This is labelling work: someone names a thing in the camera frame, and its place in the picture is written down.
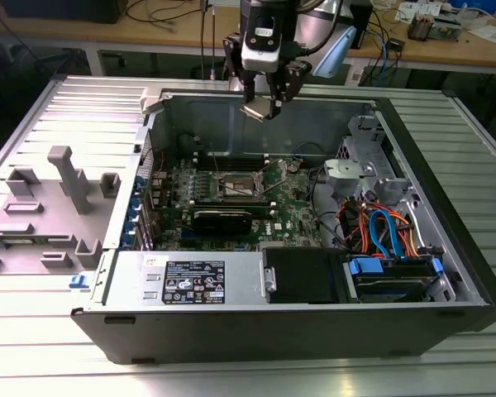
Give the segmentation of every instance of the computer case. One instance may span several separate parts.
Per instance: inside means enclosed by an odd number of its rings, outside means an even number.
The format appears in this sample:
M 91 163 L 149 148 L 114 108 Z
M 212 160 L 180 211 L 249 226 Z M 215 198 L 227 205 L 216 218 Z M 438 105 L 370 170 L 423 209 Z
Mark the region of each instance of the computer case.
M 128 0 L 0 0 L 8 17 L 116 23 Z

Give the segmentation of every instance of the side panel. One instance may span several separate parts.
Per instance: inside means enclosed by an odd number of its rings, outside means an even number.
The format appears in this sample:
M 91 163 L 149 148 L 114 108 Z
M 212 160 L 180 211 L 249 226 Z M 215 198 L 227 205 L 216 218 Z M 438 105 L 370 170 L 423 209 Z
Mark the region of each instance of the side panel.
M 84 313 L 72 319 L 110 361 L 210 362 L 418 356 L 489 309 Z
M 384 120 L 393 134 L 394 142 L 392 143 L 399 146 L 408 163 L 408 168 L 411 170 L 410 172 L 415 175 L 422 192 L 432 206 L 439 223 L 482 298 L 488 304 L 494 306 L 488 317 L 481 318 L 470 329 L 470 331 L 481 331 L 496 322 L 496 275 L 491 270 L 474 238 L 470 235 L 452 202 L 437 181 L 430 165 L 420 152 L 392 103 L 387 99 L 379 99 L 377 102 L 379 110 L 382 112 Z

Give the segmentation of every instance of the blue cable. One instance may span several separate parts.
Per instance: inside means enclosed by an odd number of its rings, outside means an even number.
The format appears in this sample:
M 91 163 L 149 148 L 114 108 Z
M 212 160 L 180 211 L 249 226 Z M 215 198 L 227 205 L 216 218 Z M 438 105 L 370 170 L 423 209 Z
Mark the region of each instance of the blue cable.
M 398 242 L 398 239 L 397 239 L 397 227 L 395 226 L 395 222 L 393 221 L 393 219 L 389 215 L 388 211 L 385 211 L 383 209 L 377 209 L 376 211 L 374 211 L 371 214 L 371 217 L 370 217 L 371 241 L 384 254 L 384 258 L 388 259 L 389 258 L 389 252 L 382 244 L 380 244 L 379 239 L 377 238 L 376 229 L 374 227 L 374 221 L 376 221 L 376 219 L 379 216 L 383 216 L 384 218 L 386 218 L 386 222 L 388 222 L 389 236 L 391 237 L 391 245 L 393 247 L 393 253 L 395 254 L 395 256 L 403 258 L 404 257 L 403 248 L 400 246 L 400 243 Z

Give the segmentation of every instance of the metal slotted surface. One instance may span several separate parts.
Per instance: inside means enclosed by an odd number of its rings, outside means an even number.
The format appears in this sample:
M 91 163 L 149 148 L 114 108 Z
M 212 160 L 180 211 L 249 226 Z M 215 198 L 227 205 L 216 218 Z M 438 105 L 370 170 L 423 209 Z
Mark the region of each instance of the metal slotted surface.
M 203 85 L 194 82 L 195 87 Z M 0 177 L 7 176 L 13 161 L 57 178 L 44 166 L 45 153 L 53 142 L 67 143 L 71 136 L 76 140 L 74 163 L 93 178 L 124 167 L 142 124 L 142 89 L 159 86 L 152 79 L 89 77 L 55 84 L 26 117 L 32 120 L 23 126 L 25 139 L 10 148 Z M 371 89 L 303 91 L 363 97 Z M 391 99 L 496 273 L 493 142 L 442 93 L 375 89 L 374 95 Z M 0 180 L 0 194 L 7 191 Z M 169 397 L 496 395 L 496 324 L 451 337 L 421 357 L 403 359 L 117 366 L 69 319 L 70 308 L 85 304 L 89 294 L 70 292 L 68 282 L 62 275 L 0 276 L 0 395 L 28 388 L 36 388 L 37 395 L 58 390 L 74 396 L 85 390 L 88 395 Z

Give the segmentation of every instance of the blue tab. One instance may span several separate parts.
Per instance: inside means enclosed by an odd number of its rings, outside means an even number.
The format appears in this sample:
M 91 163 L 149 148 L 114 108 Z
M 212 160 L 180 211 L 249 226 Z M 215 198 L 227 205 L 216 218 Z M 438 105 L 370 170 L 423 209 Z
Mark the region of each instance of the blue tab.
M 443 269 L 443 264 L 441 263 L 441 261 L 439 261 L 437 258 L 433 258 L 432 259 L 432 265 L 433 265 L 433 268 L 438 275 L 442 274 L 444 269 Z
M 122 244 L 131 246 L 134 244 L 134 238 L 125 233 L 122 235 Z
M 384 273 L 379 258 L 359 258 L 359 264 L 362 273 Z
M 378 258 L 354 258 L 349 262 L 351 274 L 357 275 L 359 273 L 384 273 L 382 262 Z
M 349 269 L 351 270 L 351 275 L 358 275 L 360 273 L 360 268 L 358 267 L 356 259 L 349 262 Z
M 135 208 L 138 205 L 140 205 L 140 199 L 137 197 L 131 197 L 131 201 L 129 202 L 129 204 L 131 205 L 132 208 Z
M 70 288 L 88 288 L 85 281 L 86 277 L 84 275 L 74 275 L 68 286 Z
M 141 178 L 139 175 L 136 176 L 136 178 L 134 179 L 134 183 L 139 187 L 143 187 L 145 186 L 145 179 Z
M 138 212 L 135 209 L 132 208 L 127 209 L 126 211 L 127 219 L 134 219 L 137 216 L 138 216 Z

